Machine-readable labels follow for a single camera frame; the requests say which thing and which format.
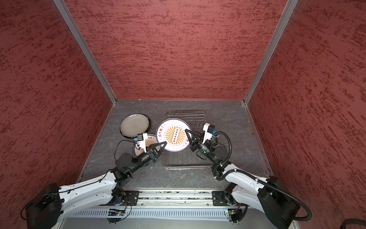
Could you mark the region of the orange patterned plate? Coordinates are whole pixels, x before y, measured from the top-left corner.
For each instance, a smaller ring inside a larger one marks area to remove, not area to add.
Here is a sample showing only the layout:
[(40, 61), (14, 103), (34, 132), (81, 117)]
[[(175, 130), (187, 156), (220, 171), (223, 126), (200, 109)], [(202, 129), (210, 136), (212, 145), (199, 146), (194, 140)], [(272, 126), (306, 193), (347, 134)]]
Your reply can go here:
[(149, 145), (157, 143), (156, 136), (153, 134), (143, 133), (133, 139), (134, 147), (132, 148), (133, 155), (138, 157), (144, 153)]

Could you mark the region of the small patterned plate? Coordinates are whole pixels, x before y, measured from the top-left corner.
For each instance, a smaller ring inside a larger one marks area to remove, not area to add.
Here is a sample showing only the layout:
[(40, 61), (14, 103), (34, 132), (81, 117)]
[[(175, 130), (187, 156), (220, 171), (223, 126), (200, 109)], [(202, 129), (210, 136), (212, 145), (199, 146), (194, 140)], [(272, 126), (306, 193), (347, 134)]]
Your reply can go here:
[(158, 143), (166, 142), (165, 150), (169, 152), (181, 152), (190, 146), (186, 130), (191, 130), (190, 126), (183, 120), (170, 118), (163, 121), (156, 130)]

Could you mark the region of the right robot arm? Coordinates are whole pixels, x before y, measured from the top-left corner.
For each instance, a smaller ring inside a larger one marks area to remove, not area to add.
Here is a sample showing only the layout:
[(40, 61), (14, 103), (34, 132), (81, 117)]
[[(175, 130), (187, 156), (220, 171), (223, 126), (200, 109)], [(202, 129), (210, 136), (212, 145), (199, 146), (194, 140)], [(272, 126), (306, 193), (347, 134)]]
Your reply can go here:
[(289, 228), (293, 221), (311, 220), (310, 208), (294, 197), (280, 179), (253, 175), (230, 162), (232, 143), (225, 132), (210, 128), (204, 133), (189, 129), (185, 133), (190, 149), (213, 164), (213, 177), (231, 184), (226, 191), (236, 203), (264, 213), (278, 229)]

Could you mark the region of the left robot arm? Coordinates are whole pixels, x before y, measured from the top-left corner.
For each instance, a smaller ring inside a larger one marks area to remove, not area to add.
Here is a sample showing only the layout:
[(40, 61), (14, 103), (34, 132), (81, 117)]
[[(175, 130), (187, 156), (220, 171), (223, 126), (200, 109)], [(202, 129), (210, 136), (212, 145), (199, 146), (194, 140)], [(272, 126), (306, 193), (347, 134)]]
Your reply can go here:
[(122, 198), (122, 187), (140, 168), (155, 162), (167, 142), (151, 144), (138, 157), (124, 153), (115, 161), (115, 168), (99, 177), (65, 186), (51, 183), (25, 205), (27, 228), (50, 229), (58, 221), (95, 206), (106, 205), (113, 198)]

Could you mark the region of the right corner aluminium profile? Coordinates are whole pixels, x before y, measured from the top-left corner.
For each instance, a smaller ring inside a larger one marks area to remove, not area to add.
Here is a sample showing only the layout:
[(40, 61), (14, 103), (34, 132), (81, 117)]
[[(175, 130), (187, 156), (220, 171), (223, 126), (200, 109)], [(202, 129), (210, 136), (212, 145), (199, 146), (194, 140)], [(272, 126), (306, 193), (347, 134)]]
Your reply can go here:
[(262, 78), (262, 75), (278, 45), (278, 42), (280, 41), (280, 38), (282, 37), (282, 34), (296, 8), (298, 4), (298, 0), (288, 0), (286, 5), (285, 5), (285, 8), (283, 10), (283, 13), (278, 21), (278, 24), (275, 28), (275, 31), (272, 35), (272, 38), (268, 44), (268, 47), (266, 49), (266, 52), (264, 54), (264, 57), (257, 69), (257, 72), (254, 76), (254, 79), (251, 83), (251, 86), (249, 87), (249, 90), (245, 96), (245, 99), (244, 99), (244, 105), (245, 106), (248, 106), (249, 105), (249, 102), (255, 92), (255, 89), (257, 88), (259, 82), (260, 82), (260, 79)]

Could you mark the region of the corner aluminium profile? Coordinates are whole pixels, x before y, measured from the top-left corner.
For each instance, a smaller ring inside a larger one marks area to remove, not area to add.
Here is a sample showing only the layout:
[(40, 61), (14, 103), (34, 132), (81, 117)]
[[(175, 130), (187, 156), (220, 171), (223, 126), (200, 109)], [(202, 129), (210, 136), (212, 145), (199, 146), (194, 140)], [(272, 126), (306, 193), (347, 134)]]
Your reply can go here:
[(115, 105), (117, 103), (117, 97), (115, 96), (114, 92), (112, 91), (112, 88), (109, 85), (100, 66), (98, 65), (94, 55), (92, 54), (92, 51), (88, 47), (88, 44), (87, 44), (86, 40), (84, 39), (80, 29), (78, 28), (75, 20), (73, 19), (65, 1), (53, 0), (53, 2), (55, 4), (57, 10), (59, 11), (60, 15), (64, 19), (65, 23), (67, 24), (74, 39), (76, 40), (79, 47), (81, 48), (81, 51), (83, 52), (84, 56), (86, 57), (87, 61), (89, 62), (91, 68), (93, 69), (94, 73), (96, 74), (97, 78), (99, 79), (105, 92), (109, 96), (112, 104)]
[(259, 82), (260, 82), (260, 79), (262, 78), (262, 75), (278, 45), (278, 42), (280, 41), (280, 38), (282, 37), (282, 34), (296, 8), (298, 4), (298, 0), (288, 0), (286, 5), (285, 5), (285, 8), (283, 10), (283, 13), (278, 21), (278, 24), (275, 28), (275, 31), (272, 35), (272, 38), (268, 44), (268, 47), (266, 49), (266, 52), (264, 54), (264, 57), (257, 69), (257, 72), (254, 76), (254, 79), (251, 83), (251, 86), (249, 87), (249, 90), (245, 96), (245, 99), (244, 99), (244, 105), (245, 106), (248, 106), (249, 105), (249, 102), (255, 92), (255, 89), (257, 88)]

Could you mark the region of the left corner aluminium profile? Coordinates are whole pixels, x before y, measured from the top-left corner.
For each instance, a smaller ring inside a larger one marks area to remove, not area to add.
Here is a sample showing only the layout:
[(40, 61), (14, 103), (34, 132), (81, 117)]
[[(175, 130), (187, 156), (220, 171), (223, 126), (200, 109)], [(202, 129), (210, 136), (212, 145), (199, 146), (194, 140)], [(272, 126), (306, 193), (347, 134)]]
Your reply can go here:
[(87, 61), (89, 62), (91, 68), (93, 69), (94, 73), (96, 74), (97, 78), (99, 79), (105, 92), (109, 96), (112, 104), (115, 105), (117, 103), (117, 97), (115, 96), (114, 92), (112, 91), (112, 88), (109, 85), (100, 66), (98, 65), (94, 55), (92, 54), (92, 51), (88, 47), (88, 44), (87, 44), (86, 40), (84, 39), (80, 29), (78, 28), (75, 20), (73, 19), (65, 1), (53, 0), (53, 2), (55, 4), (57, 10), (59, 11), (60, 15), (64, 19), (65, 23), (67, 24), (74, 39), (76, 40), (79, 47), (81, 48), (81, 51), (83, 52), (84, 56), (86, 57)]

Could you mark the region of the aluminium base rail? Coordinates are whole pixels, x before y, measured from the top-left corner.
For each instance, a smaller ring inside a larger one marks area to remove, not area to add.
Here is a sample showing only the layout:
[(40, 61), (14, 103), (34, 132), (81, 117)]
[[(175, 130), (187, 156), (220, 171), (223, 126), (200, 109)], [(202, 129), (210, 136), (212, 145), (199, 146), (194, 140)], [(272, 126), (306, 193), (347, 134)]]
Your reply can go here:
[[(140, 189), (137, 205), (138, 208), (224, 208), (214, 206), (212, 190), (204, 189)], [(259, 197), (238, 186), (231, 192), (239, 203), (247, 204), (257, 210), (262, 209)]]

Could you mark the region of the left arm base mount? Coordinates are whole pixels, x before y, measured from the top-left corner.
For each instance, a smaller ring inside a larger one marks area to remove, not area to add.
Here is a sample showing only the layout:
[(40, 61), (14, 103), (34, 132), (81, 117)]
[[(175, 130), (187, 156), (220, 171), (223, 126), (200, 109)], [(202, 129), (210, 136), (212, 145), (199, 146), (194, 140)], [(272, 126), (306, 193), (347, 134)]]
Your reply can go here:
[(129, 204), (131, 206), (136, 206), (139, 194), (140, 192), (135, 190), (125, 190), (116, 192), (113, 194), (113, 198), (109, 204), (111, 204), (112, 206), (125, 206), (125, 207), (127, 207)]

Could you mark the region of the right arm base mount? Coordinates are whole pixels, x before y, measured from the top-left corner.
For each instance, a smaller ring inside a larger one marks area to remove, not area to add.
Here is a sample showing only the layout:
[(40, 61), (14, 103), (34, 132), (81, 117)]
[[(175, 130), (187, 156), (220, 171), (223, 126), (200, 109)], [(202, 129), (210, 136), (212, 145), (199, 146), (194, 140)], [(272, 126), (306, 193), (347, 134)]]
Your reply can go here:
[(214, 206), (222, 206), (222, 207), (239, 207), (239, 206), (248, 206), (244, 203), (239, 203), (234, 199), (234, 196), (231, 192), (228, 191), (212, 191), (212, 200)]

